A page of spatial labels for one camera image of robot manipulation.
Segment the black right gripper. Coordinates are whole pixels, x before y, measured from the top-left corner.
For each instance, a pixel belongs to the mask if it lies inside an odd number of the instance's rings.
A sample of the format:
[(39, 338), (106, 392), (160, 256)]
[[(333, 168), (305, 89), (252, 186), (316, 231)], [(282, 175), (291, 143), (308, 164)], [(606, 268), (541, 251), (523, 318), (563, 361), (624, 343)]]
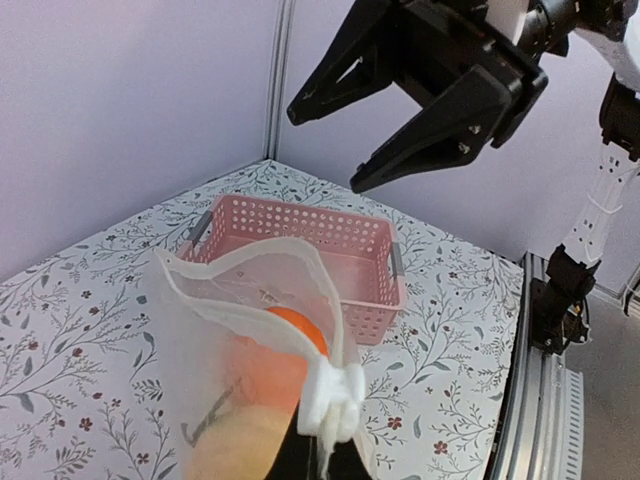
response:
[(548, 84), (541, 56), (567, 54), (578, 11), (573, 1), (356, 1), (287, 117), (319, 120), (395, 84), (422, 109), (351, 190), (466, 166), (513, 136)]

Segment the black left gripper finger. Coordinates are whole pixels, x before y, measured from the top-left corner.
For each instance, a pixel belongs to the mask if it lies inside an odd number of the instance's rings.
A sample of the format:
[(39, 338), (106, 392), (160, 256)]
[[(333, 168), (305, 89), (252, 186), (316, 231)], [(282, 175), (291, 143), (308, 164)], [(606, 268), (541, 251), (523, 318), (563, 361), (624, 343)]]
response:
[(297, 431), (299, 406), (296, 406), (267, 480), (371, 480), (373, 476), (357, 448), (355, 440), (337, 443), (325, 457), (320, 440)]

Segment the yellow toy fruit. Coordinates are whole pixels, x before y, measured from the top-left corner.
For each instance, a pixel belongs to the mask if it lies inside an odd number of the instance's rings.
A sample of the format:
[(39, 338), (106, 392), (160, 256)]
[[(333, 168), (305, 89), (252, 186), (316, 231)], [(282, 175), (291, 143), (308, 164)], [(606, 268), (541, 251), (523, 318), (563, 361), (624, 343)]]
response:
[(187, 437), (186, 479), (263, 479), (283, 443), (295, 408), (238, 407), (204, 420)]

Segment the orange toy fruit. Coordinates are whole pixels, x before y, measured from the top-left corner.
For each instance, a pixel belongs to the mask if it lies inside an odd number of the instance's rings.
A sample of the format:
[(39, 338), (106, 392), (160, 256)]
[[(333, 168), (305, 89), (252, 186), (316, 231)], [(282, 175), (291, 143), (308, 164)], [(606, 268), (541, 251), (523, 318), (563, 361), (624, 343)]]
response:
[(293, 309), (281, 306), (268, 307), (267, 311), (279, 316), (291, 325), (295, 326), (314, 344), (323, 356), (327, 357), (329, 355), (329, 349), (324, 335), (321, 330), (306, 316)]

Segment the clear zip top bag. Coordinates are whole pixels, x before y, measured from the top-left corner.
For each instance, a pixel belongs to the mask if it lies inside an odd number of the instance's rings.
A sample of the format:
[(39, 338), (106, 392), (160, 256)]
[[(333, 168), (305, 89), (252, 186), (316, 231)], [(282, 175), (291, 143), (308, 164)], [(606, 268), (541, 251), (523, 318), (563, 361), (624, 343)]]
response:
[[(300, 434), (317, 437), (325, 457), (355, 440), (374, 477), (362, 421), (365, 373), (326, 274), (264, 248), (240, 248), (209, 264), (156, 249), (145, 282), (183, 477), (194, 429), (249, 405), (299, 406)], [(329, 355), (267, 311), (273, 306), (311, 320)]]

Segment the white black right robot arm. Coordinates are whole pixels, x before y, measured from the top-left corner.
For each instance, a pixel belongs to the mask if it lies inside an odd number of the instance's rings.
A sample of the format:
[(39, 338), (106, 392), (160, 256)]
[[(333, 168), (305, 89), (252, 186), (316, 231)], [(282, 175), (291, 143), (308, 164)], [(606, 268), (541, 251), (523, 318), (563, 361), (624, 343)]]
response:
[(499, 148), (547, 86), (542, 55), (576, 33), (612, 67), (601, 104), (596, 180), (553, 252), (536, 311), (560, 317), (583, 300), (639, 174), (639, 5), (635, 1), (357, 1), (288, 106), (294, 125), (322, 119), (390, 85), (420, 111), (351, 178), (361, 193), (399, 178), (462, 167)]

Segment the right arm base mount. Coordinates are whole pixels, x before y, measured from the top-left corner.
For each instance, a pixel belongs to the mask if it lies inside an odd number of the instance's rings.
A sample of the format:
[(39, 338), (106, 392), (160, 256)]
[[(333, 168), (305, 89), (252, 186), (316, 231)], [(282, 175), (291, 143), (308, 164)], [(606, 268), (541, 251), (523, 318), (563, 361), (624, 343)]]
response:
[(529, 345), (549, 355), (562, 355), (571, 345), (590, 340), (588, 303), (560, 295), (549, 282), (530, 283)]

